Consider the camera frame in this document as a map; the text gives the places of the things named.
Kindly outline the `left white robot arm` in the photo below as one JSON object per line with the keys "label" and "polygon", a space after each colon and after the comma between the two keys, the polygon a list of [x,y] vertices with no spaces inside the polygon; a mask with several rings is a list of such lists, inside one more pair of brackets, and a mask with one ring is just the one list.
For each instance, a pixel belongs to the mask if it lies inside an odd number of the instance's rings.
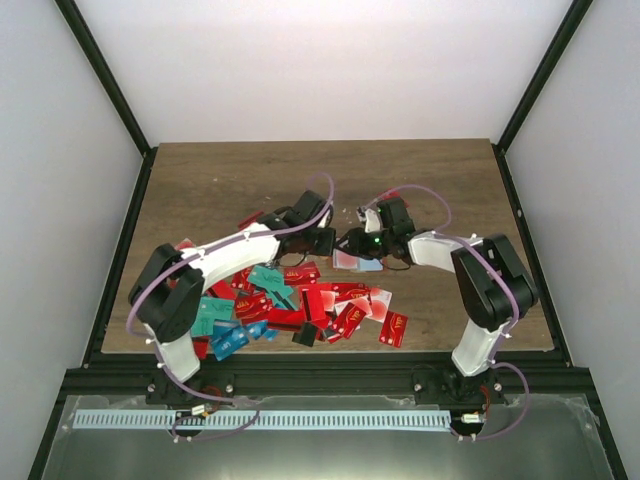
{"label": "left white robot arm", "polygon": [[241,270],[269,263],[297,250],[313,249],[333,238],[330,227],[334,193],[307,190],[292,207],[263,214],[237,233],[185,249],[162,244],[151,254],[128,297],[128,332],[138,320],[140,334],[156,350],[169,391],[181,403],[196,402],[204,392],[197,372],[201,362],[191,340],[200,298],[213,285]]}

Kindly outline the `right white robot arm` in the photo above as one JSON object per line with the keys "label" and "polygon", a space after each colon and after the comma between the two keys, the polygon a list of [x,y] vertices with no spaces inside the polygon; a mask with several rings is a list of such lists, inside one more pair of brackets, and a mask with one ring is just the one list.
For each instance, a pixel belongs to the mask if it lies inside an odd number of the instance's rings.
{"label": "right white robot arm", "polygon": [[495,364],[499,347],[538,302],[535,283],[504,234],[469,238],[437,229],[418,229],[404,201],[388,198],[373,208],[360,208],[361,225],[336,243],[358,258],[392,256],[407,266],[434,267],[455,275],[468,316],[451,359],[456,370],[444,378],[447,396],[458,403],[480,390],[477,375]]}

